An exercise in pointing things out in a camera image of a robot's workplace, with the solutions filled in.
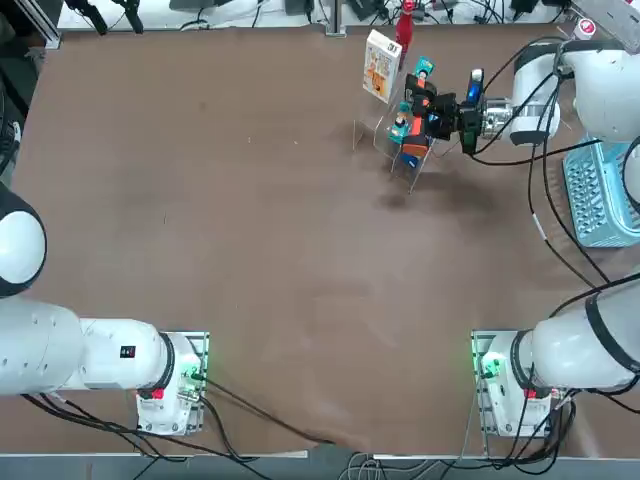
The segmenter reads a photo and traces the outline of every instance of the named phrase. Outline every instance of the blue toy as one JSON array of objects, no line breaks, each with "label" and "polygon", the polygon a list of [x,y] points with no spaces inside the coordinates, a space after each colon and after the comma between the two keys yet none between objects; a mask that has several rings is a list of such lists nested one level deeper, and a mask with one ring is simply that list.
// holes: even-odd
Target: blue toy
[{"label": "blue toy", "polygon": [[398,104],[398,113],[396,114],[396,120],[389,129],[389,140],[399,145],[402,144],[402,140],[409,133],[409,116],[411,115],[411,107],[407,102],[400,102]]}]

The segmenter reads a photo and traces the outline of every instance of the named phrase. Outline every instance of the white box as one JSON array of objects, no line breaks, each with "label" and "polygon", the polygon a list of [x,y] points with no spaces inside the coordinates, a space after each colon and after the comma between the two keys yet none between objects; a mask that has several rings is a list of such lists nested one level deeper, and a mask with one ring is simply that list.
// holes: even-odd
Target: white box
[{"label": "white box", "polygon": [[362,87],[385,103],[398,73],[402,47],[380,32],[371,30],[364,54],[364,78]]}]

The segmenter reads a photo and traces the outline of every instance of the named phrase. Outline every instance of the white robotic arm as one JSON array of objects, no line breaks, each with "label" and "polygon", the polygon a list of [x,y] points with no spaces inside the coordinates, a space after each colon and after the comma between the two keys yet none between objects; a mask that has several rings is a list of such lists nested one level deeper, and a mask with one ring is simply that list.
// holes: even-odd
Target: white robotic arm
[{"label": "white robotic arm", "polygon": [[0,395],[137,390],[138,424],[183,435],[202,424],[208,335],[162,333],[130,319],[78,318],[18,296],[45,263],[38,214],[0,183]]},{"label": "white robotic arm", "polygon": [[[560,45],[563,49],[559,62],[554,62]],[[535,45],[516,60],[511,111],[553,72],[556,64],[575,79],[574,107],[585,130],[603,141],[635,142],[632,149],[637,147],[640,55],[628,54],[615,41]],[[532,97],[533,104],[523,110],[523,115],[512,120],[501,136],[503,140],[515,145],[541,143],[548,115],[544,114],[540,122],[541,104],[556,88],[557,80],[554,77],[547,83]],[[504,124],[506,111],[487,108],[485,113]],[[554,116],[551,135],[560,118],[557,105]],[[491,133],[494,132],[489,128],[486,136]],[[640,198],[638,150],[629,155],[625,165],[630,201],[634,196]],[[639,312],[640,280],[636,280],[594,293],[532,330],[496,334],[483,356],[481,370],[498,433],[515,435],[512,426],[519,422],[525,397],[528,402],[521,433],[528,435],[547,417],[552,388],[606,390],[630,385],[640,375]]]}]

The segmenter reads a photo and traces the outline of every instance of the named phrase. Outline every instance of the blue basket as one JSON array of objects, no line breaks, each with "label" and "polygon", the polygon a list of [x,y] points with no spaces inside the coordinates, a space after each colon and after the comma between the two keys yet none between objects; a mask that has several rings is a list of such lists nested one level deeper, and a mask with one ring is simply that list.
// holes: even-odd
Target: blue basket
[{"label": "blue basket", "polygon": [[629,203],[622,166],[629,144],[596,143],[564,159],[564,178],[578,241],[585,247],[640,242],[640,214]]}]

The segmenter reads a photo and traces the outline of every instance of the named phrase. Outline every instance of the brown table surface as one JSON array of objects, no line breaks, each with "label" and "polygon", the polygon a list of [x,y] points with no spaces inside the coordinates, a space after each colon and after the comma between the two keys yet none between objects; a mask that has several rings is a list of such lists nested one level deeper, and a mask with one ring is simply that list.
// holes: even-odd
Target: brown table surface
[{"label": "brown table surface", "polygon": [[[471,68],[494,72],[554,31],[429,27],[411,55],[435,61],[440,91],[463,94]],[[49,52],[14,182],[49,238],[29,295],[79,315],[208,330],[214,378],[336,443],[456,455],[473,391],[471,330],[531,327],[583,287],[538,235],[526,167],[485,167],[452,151],[407,197],[370,141],[352,152],[366,34],[81,35]],[[511,71],[496,95],[510,94]],[[573,130],[563,126],[554,147],[581,136],[563,115]],[[526,156],[502,145],[483,158]],[[568,218],[559,166],[554,157],[552,188]],[[539,165],[534,175],[547,234],[595,281],[552,221]],[[616,277],[638,253],[593,255]],[[135,418],[123,392],[73,397],[105,418]],[[240,451],[310,445],[219,408]],[[640,418],[601,398],[578,409],[565,455],[640,456]],[[473,418],[467,452],[481,454]],[[19,398],[1,399],[0,424],[4,452],[128,451]],[[210,425],[193,440],[219,446]]]}]

